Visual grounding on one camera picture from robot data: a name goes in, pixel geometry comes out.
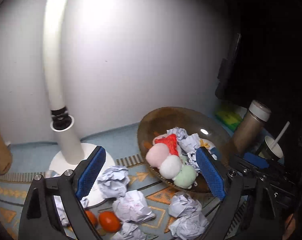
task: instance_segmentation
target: white bottle lid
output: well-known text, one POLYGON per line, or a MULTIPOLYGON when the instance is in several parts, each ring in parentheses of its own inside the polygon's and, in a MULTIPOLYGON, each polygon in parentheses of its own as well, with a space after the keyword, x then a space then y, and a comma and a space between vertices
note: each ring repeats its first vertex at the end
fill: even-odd
POLYGON ((264 122, 269 119, 271 114, 271 110, 269 108, 256 100, 252 101, 249 111, 264 122))

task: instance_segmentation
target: red cloth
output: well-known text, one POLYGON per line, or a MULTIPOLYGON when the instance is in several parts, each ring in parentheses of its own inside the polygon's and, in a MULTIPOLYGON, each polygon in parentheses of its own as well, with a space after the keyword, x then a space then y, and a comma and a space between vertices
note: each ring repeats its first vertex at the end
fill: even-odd
POLYGON ((174 133, 170 134, 166 138, 155 139, 154 142, 166 144, 169 147, 169 151, 172 155, 179 156, 179 153, 177 151, 177 136, 174 133))

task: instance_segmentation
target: green plush ball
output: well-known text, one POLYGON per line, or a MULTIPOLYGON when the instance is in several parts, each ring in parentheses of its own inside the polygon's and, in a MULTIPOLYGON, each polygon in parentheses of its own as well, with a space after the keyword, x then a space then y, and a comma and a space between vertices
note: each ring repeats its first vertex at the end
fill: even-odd
POLYGON ((181 188, 190 188, 195 179, 195 169, 190 165, 182 165, 181 171, 174 178, 174 185, 181 188))

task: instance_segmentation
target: white lamp base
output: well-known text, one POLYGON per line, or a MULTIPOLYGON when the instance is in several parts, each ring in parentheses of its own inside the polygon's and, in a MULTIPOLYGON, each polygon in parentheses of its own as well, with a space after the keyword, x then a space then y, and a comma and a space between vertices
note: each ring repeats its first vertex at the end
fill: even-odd
MULTIPOLYGON (((84 160, 89 157, 89 155, 93 152, 93 150, 96 148, 96 145, 91 143, 81 143, 81 147, 84 151, 84 160)), ((66 170, 74 170, 77 167, 78 164, 72 165, 66 162, 64 156, 62 155, 61 151, 56 154, 56 156, 52 159, 49 170, 53 170, 59 175, 64 173, 66 170)), ((107 168, 110 166, 114 166, 115 162, 111 155, 106 152, 106 162, 104 163, 100 173, 102 174, 107 168)), ((97 204, 100 204, 105 199, 102 197, 101 191, 99 190, 97 182, 93 184, 93 187, 89 193, 89 195, 86 197, 89 199, 88 207, 95 206, 97 204)))

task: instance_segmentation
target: patterned tablecloth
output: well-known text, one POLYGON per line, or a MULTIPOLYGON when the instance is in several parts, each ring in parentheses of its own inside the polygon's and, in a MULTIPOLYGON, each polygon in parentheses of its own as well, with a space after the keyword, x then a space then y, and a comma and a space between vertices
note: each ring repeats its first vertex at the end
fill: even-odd
MULTIPOLYGON (((142 162, 137 143, 137 129, 138 124, 134 124, 91 135, 83 138, 81 142, 103 146, 116 164, 129 168, 131 181, 128 190, 141 190, 148 205, 156 214, 154 220, 139 225, 141 231, 147 234, 147 239, 171 239, 173 237, 168 230, 168 225, 175 219, 168 215, 168 206, 176 191, 153 177, 142 162)), ((32 179, 35 174, 43 173, 48 169, 52 158, 58 151, 59 147, 53 143, 30 143, 11 147, 12 167, 6 176, 0 176, 0 221, 14 239, 18 238, 21 211, 32 179)), ((219 199, 203 197, 199 201, 203 206, 204 215, 210 221, 219 206, 219 199)), ((112 210, 111 205, 112 201, 107 200, 90 210, 98 216, 102 211, 112 210)), ((76 239, 70 227, 65 230, 67 235, 76 239)), ((97 230, 103 239, 107 240, 112 236, 104 232, 99 225, 97 230)))

